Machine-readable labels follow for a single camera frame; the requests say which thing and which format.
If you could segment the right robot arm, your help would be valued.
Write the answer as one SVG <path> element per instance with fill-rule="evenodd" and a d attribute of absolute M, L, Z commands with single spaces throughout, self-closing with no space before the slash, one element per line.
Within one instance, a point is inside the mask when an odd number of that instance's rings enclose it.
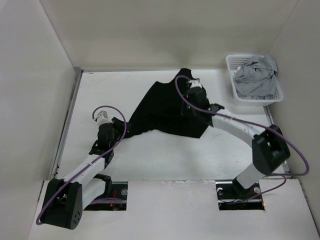
<path fill-rule="evenodd" d="M 222 105 L 210 104 L 206 90 L 200 86 L 191 87 L 181 95 L 187 112 L 251 147 L 252 162 L 230 184 L 230 191 L 237 199 L 244 198 L 263 178 L 272 176 L 291 156 L 278 126 L 264 126 L 231 115 Z"/>

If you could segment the black tank top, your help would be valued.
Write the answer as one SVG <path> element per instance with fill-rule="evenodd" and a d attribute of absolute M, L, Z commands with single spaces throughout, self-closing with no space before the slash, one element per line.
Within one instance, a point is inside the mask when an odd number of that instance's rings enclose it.
<path fill-rule="evenodd" d="M 182 114 L 183 100 L 177 92 L 175 80 L 156 81 L 145 94 L 127 123 L 125 138 L 153 130 L 199 139 L 212 119 L 201 120 L 192 114 Z"/>

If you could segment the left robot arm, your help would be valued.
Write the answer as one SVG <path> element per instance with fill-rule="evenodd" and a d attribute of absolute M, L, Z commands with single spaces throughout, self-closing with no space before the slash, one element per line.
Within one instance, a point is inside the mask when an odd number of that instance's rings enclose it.
<path fill-rule="evenodd" d="M 105 200 L 112 195 L 111 178 L 101 172 L 111 163 L 115 147 L 126 134 L 127 124 L 116 117 L 109 119 L 105 111 L 101 111 L 95 121 L 97 140 L 84 162 L 47 184 L 37 225 L 73 230 L 78 226 L 83 210 L 97 197 Z"/>

